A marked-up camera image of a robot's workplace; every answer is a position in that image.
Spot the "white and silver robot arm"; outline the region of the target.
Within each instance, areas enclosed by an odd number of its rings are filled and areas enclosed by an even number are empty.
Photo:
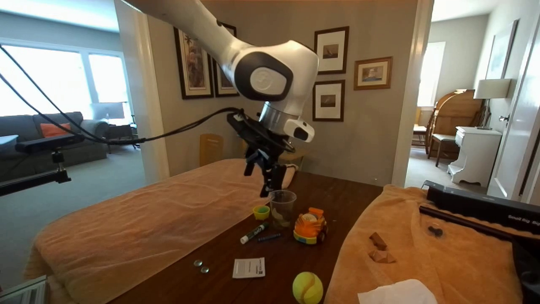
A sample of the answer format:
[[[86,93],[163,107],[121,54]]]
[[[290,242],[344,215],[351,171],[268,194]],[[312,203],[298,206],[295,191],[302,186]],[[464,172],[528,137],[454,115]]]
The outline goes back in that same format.
[[[255,167],[263,174],[260,196],[280,191],[285,166],[278,157],[292,150],[292,139],[310,142],[315,135],[302,112],[317,76],[317,54],[297,41],[260,47],[243,42],[201,0],[125,2],[194,37],[241,96],[263,103],[258,118],[226,108],[226,120],[248,144],[244,176]]]

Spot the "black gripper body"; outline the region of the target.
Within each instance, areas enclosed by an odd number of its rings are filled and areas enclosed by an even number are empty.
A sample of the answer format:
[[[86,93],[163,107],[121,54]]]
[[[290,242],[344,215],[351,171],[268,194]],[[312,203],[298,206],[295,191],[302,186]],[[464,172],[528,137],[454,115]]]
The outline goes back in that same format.
[[[255,167],[260,167],[263,174],[263,183],[270,183],[271,189],[277,189],[280,183],[283,183],[287,167],[270,154],[256,147],[248,147],[244,152],[244,157],[246,157],[244,176],[250,176]]]

